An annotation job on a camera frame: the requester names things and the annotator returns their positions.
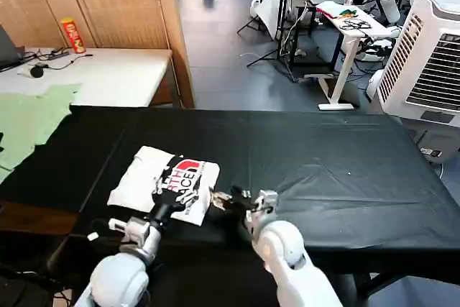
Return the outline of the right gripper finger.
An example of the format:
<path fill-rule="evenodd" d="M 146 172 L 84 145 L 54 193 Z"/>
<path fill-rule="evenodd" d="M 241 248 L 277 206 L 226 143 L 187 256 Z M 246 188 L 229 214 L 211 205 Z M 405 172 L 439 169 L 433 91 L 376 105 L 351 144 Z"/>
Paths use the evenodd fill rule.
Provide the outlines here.
<path fill-rule="evenodd" d="M 216 208 L 225 211 L 231 207 L 233 203 L 232 195 L 223 191 L 215 191 L 212 188 L 209 188 L 209 193 L 211 197 L 211 203 Z"/>
<path fill-rule="evenodd" d="M 231 194 L 234 200 L 251 199 L 251 192 L 249 190 L 244 190 L 243 188 L 237 185 L 233 185 L 231 187 Z"/>

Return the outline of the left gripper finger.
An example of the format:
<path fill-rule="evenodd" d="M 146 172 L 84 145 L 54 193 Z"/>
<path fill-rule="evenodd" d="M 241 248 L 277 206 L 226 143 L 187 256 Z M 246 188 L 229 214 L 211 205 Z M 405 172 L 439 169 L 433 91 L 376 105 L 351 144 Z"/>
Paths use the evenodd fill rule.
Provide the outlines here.
<path fill-rule="evenodd" d="M 153 178 L 152 195 L 159 196 L 168 191 L 168 179 L 163 175 Z"/>
<path fill-rule="evenodd" d="M 193 205 L 198 199 L 199 190 L 196 189 L 188 189 L 178 196 L 178 202 L 184 206 Z"/>

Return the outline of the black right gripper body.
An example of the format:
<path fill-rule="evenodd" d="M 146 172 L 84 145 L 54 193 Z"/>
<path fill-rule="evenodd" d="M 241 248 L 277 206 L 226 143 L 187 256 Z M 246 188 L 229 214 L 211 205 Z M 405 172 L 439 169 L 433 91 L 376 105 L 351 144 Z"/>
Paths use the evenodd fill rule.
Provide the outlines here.
<path fill-rule="evenodd" d="M 246 211 L 253 211 L 258 207 L 257 203 L 255 203 L 252 198 L 250 200 L 234 200 L 229 208 L 231 211 L 234 211 L 238 214 L 245 214 Z"/>

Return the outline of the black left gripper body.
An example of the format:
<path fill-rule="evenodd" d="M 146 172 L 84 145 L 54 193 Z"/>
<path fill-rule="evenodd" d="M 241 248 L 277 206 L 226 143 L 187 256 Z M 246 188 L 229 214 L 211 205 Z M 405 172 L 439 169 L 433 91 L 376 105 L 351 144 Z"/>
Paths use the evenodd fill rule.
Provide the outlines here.
<path fill-rule="evenodd" d="M 175 212 L 185 210 L 185 204 L 176 201 L 175 192 L 163 191 L 161 194 L 153 194 L 152 200 L 154 206 L 149 212 L 149 222 L 156 230 L 166 230 L 171 216 Z"/>

